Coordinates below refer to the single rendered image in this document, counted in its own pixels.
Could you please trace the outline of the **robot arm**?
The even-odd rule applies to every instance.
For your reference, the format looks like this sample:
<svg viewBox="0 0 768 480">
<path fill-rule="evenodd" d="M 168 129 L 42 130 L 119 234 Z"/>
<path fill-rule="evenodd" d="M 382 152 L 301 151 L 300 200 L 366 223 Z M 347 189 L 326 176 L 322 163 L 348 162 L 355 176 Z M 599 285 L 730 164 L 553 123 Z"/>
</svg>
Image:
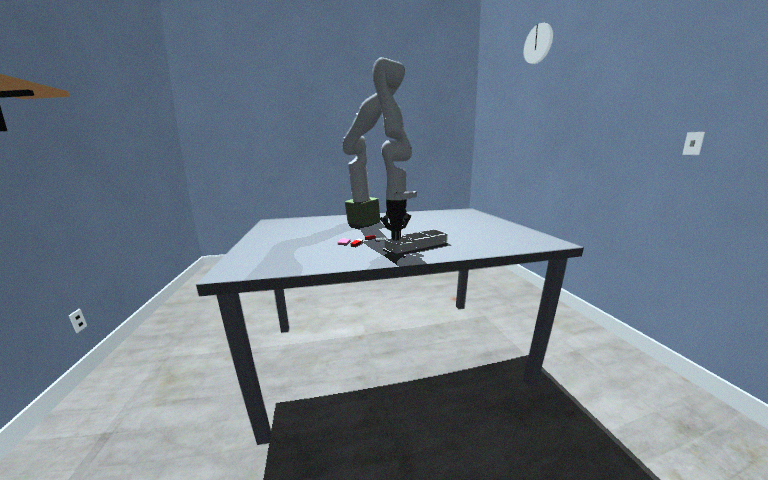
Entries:
<svg viewBox="0 0 768 480">
<path fill-rule="evenodd" d="M 393 161 L 409 160 L 412 154 L 411 144 L 404 130 L 401 110 L 393 98 L 404 75 L 403 64 L 386 58 L 376 60 L 373 67 L 373 81 L 377 93 L 363 102 L 343 140 L 344 153 L 356 155 L 356 158 L 349 163 L 354 202 L 370 200 L 366 141 L 362 135 L 375 126 L 381 114 L 383 114 L 385 135 L 397 140 L 386 141 L 382 145 L 382 156 L 387 172 L 386 199 L 406 200 L 417 197 L 415 191 L 406 189 L 406 170 L 395 167 L 393 164 Z"/>
</svg>

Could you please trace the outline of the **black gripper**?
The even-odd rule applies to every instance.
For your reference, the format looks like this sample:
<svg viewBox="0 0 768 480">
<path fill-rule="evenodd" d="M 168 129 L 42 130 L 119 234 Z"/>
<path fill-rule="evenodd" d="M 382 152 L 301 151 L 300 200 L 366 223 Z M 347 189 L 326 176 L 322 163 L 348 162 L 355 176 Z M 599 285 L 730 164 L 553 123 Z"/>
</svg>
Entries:
<svg viewBox="0 0 768 480">
<path fill-rule="evenodd" d="M 384 224 L 387 230 L 391 231 L 391 238 L 393 241 L 400 240 L 401 230 L 406 228 L 411 215 L 406 213 L 406 200 L 387 200 L 386 199 L 386 215 L 381 217 L 380 220 Z M 404 216 L 403 216 L 404 215 Z M 389 220 L 390 224 L 389 224 Z M 406 222 L 406 223 L 405 223 Z"/>
</svg>

